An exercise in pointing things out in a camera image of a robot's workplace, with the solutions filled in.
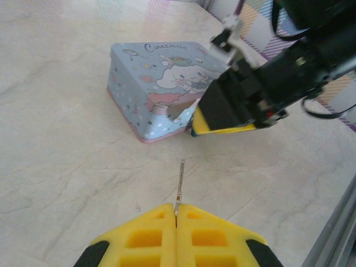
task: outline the marble floor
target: marble floor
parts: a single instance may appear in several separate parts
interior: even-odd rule
[[[285,266],[301,266],[356,172],[351,129],[296,103],[269,129],[142,144],[106,92],[111,45],[207,47],[220,22],[163,0],[19,0],[0,10],[2,266],[73,266],[97,235],[173,202],[182,158],[183,202],[256,231]]]

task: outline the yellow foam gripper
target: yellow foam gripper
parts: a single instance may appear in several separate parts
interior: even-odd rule
[[[247,240],[254,232],[192,205],[161,205],[91,243],[109,243],[98,267],[258,267]]]
[[[230,134],[233,132],[244,132],[244,131],[256,130],[256,127],[253,124],[249,124],[249,125],[246,125],[243,127],[232,127],[232,128],[225,128],[225,129],[220,129],[220,130],[211,130],[209,128],[209,125],[207,124],[206,120],[204,119],[204,115],[202,114],[199,106],[196,107],[195,112],[194,112],[192,128],[197,135],[204,135],[206,133],[207,134],[209,134],[209,133]]]

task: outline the metal pin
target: metal pin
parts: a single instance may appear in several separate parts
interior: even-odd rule
[[[174,207],[174,214],[176,215],[176,217],[178,215],[179,204],[181,204],[181,202],[182,202],[182,183],[183,183],[184,165],[185,165],[185,159],[182,159],[182,161],[180,162],[177,199],[176,199],[176,205]]]

